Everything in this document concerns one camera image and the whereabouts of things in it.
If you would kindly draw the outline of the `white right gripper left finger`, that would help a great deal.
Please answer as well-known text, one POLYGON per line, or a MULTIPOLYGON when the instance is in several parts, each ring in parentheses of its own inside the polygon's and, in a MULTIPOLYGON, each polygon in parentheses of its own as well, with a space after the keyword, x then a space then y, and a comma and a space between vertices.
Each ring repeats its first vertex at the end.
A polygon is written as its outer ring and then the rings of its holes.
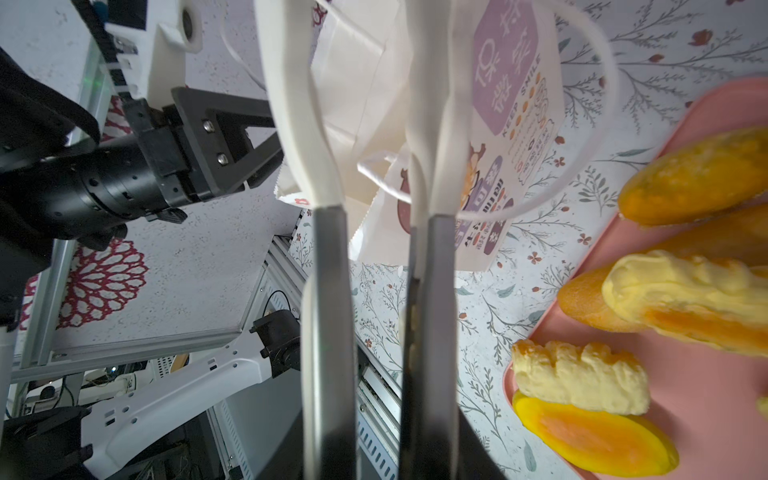
POLYGON ((312 6, 257 1, 266 93, 289 169, 314 215, 314 270, 303 293, 301 378, 306 479, 357 475, 357 345, 345 195, 310 71, 312 6))

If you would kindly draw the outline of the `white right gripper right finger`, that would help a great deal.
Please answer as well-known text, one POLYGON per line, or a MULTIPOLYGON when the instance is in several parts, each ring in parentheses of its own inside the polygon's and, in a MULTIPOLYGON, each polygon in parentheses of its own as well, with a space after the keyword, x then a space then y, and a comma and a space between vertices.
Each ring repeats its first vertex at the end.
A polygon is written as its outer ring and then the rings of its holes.
POLYGON ((455 228, 470 150, 473 7, 408 1, 413 56, 406 141, 411 239, 399 476, 458 471, 455 228))

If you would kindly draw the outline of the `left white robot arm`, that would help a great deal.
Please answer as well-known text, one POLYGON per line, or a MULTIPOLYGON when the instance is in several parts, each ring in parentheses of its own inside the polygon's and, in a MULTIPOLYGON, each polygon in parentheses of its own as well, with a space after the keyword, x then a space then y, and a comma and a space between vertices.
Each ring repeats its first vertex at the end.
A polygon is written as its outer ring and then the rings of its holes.
POLYGON ((103 250, 144 218, 180 224, 185 207, 261 185, 280 166, 264 100, 187 87, 152 108, 127 100, 131 132, 103 141, 83 107, 1 59, 1 385, 8 388, 27 281, 56 240, 103 250))

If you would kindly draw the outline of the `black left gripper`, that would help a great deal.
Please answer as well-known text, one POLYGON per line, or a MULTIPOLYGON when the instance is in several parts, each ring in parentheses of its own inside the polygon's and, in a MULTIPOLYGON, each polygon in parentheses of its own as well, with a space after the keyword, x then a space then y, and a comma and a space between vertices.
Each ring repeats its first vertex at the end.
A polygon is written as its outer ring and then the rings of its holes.
POLYGON ((187 87, 156 110, 137 102, 137 141, 165 203, 182 207, 258 187, 281 165, 276 133, 253 145, 250 129, 275 126, 266 100, 187 87))

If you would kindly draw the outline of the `orange oval fake bread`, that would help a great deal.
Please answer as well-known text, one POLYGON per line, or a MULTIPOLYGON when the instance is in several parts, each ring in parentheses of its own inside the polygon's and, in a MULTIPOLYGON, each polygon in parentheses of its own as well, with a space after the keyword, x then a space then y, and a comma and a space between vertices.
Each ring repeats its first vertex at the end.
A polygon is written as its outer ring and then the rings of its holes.
POLYGON ((582 470, 636 478, 666 475, 679 466, 674 443, 641 416, 588 411, 520 391, 512 408, 526 429, 582 470))

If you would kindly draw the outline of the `white printed paper bag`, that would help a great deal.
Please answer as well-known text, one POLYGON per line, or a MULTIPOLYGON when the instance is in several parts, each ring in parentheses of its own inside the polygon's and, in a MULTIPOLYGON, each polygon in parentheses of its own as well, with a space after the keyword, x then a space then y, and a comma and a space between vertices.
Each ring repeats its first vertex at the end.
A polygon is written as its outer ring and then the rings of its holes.
POLYGON ((263 83, 286 151, 277 198, 315 212, 318 254, 489 269, 564 119, 555 21, 618 69, 561 1, 258 1, 263 83))

